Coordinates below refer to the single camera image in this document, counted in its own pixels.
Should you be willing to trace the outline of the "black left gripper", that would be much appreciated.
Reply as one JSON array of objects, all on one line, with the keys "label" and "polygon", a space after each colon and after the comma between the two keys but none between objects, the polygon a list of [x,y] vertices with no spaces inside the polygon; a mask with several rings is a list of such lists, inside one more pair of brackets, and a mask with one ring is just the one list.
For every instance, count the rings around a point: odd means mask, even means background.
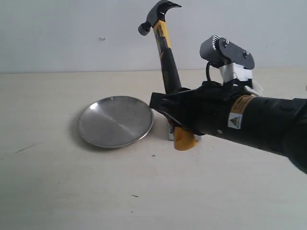
[{"label": "black left gripper", "polygon": [[[173,126],[193,134],[229,141],[256,141],[255,116],[249,105],[257,97],[237,86],[203,82],[197,89],[182,88],[173,94],[153,92],[149,107],[171,120]],[[187,118],[179,109],[187,99]]]}]

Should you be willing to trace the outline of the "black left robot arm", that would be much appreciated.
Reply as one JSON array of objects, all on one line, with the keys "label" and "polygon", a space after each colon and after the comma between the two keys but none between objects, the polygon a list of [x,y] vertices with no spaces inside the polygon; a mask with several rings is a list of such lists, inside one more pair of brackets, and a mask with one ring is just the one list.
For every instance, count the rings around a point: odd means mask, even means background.
[{"label": "black left robot arm", "polygon": [[194,90],[152,93],[150,107],[174,126],[287,157],[307,170],[307,101],[254,96],[237,86],[204,81]]}]

